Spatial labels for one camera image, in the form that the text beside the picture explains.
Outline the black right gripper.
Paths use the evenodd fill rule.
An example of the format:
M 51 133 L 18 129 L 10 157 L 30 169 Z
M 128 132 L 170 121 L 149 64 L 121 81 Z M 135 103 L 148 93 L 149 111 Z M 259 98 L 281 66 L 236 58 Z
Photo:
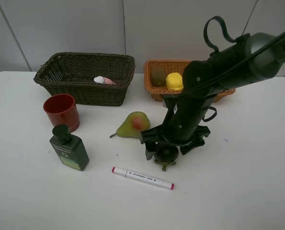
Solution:
M 149 161 L 158 152 L 157 144 L 167 144 L 181 146 L 182 155 L 205 144 L 203 137 L 210 135 L 210 130 L 206 126 L 185 126 L 173 112 L 168 112 L 161 125 L 142 131 L 139 135 L 140 142 L 145 144 L 146 159 Z

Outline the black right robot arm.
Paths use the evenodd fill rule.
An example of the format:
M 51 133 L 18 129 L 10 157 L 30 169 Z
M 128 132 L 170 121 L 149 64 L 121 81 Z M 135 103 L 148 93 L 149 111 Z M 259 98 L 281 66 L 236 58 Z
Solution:
M 190 62 L 182 76 L 183 91 L 163 96 L 168 108 L 163 123 L 140 135 L 146 158 L 150 160 L 159 151 L 159 144 L 177 146 L 182 154 L 203 146 L 210 131 L 200 122 L 215 97 L 273 78 L 284 63 L 285 32 L 279 36 L 246 34 L 223 51 L 215 47 L 208 60 Z

